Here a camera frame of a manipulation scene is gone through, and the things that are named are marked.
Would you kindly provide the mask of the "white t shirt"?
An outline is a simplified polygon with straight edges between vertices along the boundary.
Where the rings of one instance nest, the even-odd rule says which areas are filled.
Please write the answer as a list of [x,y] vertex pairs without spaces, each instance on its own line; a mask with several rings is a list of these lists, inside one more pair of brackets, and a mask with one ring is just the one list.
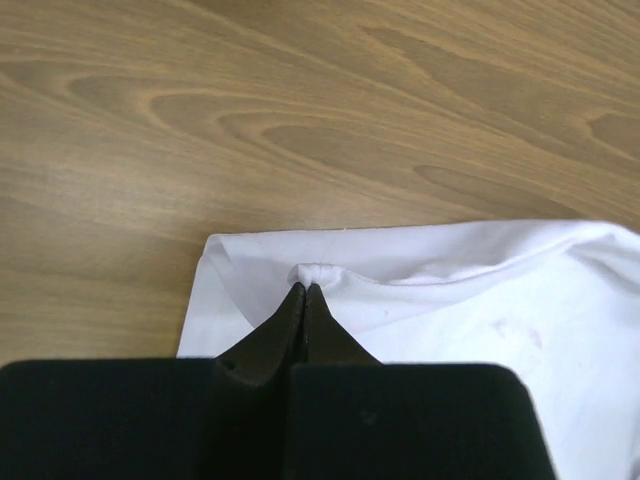
[[385,363],[500,364],[528,387],[558,475],[639,475],[639,236],[595,221],[214,234],[179,342],[215,357],[292,284]]

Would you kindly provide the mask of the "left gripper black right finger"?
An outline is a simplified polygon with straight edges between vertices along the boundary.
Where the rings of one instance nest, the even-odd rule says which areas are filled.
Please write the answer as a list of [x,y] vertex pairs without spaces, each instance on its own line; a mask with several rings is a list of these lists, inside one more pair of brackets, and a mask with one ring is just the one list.
[[495,364],[383,364],[306,294],[289,380],[293,479],[552,479],[528,389]]

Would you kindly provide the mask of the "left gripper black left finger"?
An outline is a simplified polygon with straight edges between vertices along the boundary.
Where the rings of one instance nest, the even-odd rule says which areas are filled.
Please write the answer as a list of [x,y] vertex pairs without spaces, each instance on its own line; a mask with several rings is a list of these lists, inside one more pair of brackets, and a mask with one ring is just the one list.
[[28,360],[1,370],[5,479],[277,479],[306,292],[215,358]]

